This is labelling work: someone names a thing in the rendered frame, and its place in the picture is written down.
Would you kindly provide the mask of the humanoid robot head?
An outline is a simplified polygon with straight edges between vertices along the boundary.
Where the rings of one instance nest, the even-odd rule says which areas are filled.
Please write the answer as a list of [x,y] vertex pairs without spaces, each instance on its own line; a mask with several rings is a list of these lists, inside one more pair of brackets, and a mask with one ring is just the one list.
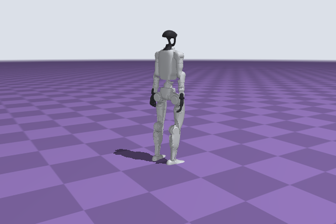
[[[166,44],[166,46],[163,50],[171,50],[172,46],[175,45],[177,33],[175,33],[172,30],[167,30],[163,33],[162,37],[166,37],[168,42],[169,42],[169,44]],[[174,43],[173,44],[171,44],[171,42],[170,42],[171,38],[174,38]]]

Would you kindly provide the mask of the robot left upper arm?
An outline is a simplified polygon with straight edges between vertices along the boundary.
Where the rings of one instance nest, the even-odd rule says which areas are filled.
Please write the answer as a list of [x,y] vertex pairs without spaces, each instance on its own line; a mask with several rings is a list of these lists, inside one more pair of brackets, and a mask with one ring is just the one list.
[[155,53],[155,72],[154,72],[154,75],[160,77],[160,74],[159,74],[159,52],[160,51],[157,51]]

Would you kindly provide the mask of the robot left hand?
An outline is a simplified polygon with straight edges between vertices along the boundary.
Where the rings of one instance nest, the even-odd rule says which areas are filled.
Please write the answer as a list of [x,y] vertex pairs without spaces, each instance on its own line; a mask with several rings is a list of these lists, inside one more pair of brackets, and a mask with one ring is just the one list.
[[150,105],[152,105],[153,107],[156,107],[156,101],[154,100],[154,89],[152,89],[152,92],[151,92],[151,97],[150,97]]

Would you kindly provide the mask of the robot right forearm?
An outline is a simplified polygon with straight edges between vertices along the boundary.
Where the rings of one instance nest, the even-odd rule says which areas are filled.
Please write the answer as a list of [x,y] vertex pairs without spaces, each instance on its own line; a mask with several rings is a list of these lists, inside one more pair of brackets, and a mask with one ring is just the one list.
[[[180,93],[184,94],[184,90],[185,90],[185,88],[184,88],[185,76],[186,76],[185,72],[182,72],[181,76],[180,76],[180,80],[177,81],[178,82],[179,96],[180,96]],[[185,94],[184,94],[184,96],[185,96]]]

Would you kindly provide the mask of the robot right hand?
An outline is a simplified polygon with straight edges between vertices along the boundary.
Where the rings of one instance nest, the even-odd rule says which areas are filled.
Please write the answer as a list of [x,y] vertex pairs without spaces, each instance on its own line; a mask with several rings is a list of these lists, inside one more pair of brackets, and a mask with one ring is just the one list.
[[179,99],[181,100],[180,101],[180,109],[177,111],[177,112],[180,112],[182,110],[182,106],[183,106],[183,103],[184,103],[184,94],[183,93],[180,93],[180,97]]

